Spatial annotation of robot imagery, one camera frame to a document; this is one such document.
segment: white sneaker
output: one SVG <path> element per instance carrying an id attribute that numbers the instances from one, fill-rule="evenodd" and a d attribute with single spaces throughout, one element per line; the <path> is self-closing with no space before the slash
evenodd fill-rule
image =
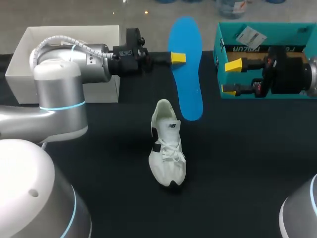
<path id="1" fill-rule="evenodd" d="M 164 186 L 181 185 L 186 176 L 186 160 L 179 136 L 180 120 L 168 100 L 159 100 L 151 126 L 156 142 L 149 164 L 154 177 Z"/>

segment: insole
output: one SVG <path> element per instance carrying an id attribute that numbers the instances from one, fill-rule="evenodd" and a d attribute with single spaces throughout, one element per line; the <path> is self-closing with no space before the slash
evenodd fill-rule
<path id="1" fill-rule="evenodd" d="M 176 20 L 169 35 L 168 51 L 186 54 L 186 64 L 174 65 L 172 72 L 183 117 L 187 120 L 198 120 L 203 114 L 198 76 L 203 41 L 192 17 L 180 17 Z"/>

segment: black table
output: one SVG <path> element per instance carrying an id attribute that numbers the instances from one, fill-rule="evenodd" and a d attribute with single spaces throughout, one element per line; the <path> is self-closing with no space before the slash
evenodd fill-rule
<path id="1" fill-rule="evenodd" d="M 315 100 L 222 100 L 212 53 L 199 69 L 204 114 L 181 115 L 171 71 L 121 79 L 118 104 L 88 104 L 88 132 L 47 152 L 86 202 L 92 238 L 280 238 L 283 201 L 317 173 Z M 162 189 L 148 164 L 159 99 L 182 120 L 187 177 Z M 0 103 L 17 105 L 0 80 Z"/>

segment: white shoelace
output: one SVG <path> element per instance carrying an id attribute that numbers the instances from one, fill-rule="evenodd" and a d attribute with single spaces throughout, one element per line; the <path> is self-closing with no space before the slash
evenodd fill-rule
<path id="1" fill-rule="evenodd" d="M 185 156 L 179 151 L 180 142 L 177 147 L 166 144 L 161 138 L 158 141 L 162 144 L 163 161 L 173 160 L 174 162 L 186 162 Z"/>

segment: white cable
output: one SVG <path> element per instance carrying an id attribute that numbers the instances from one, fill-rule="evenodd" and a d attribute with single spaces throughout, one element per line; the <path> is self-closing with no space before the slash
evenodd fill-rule
<path id="1" fill-rule="evenodd" d="M 42 150 L 45 150 L 47 144 L 48 144 L 47 142 L 44 142 L 44 143 L 42 144 L 42 146 L 41 146 L 41 149 L 42 149 Z"/>
<path id="2" fill-rule="evenodd" d="M 71 38 L 69 36 L 63 36 L 63 35 L 58 35 L 58 36 L 51 36 L 51 37 L 48 37 L 46 38 L 45 40 L 43 40 L 36 48 L 35 48 L 35 51 L 34 51 L 34 57 L 33 57 L 33 68 L 35 68 L 37 65 L 38 65 L 38 56 L 39 56 L 39 53 L 41 51 L 41 49 L 49 44 L 50 42 L 52 41 L 56 41 L 56 40 L 63 40 L 65 42 L 68 42 L 68 43 L 71 43 L 73 45 L 77 45 L 79 46 L 80 48 L 84 49 L 85 51 L 89 52 L 90 54 L 92 55 L 95 55 L 95 56 L 98 56 L 98 57 L 101 57 L 101 58 L 112 58 L 113 56 L 113 53 L 101 53 L 101 52 L 98 52 L 98 51 L 95 51 L 93 50 L 92 48 L 90 48 L 89 46 L 85 45 L 84 43 L 74 39 L 74 38 Z"/>

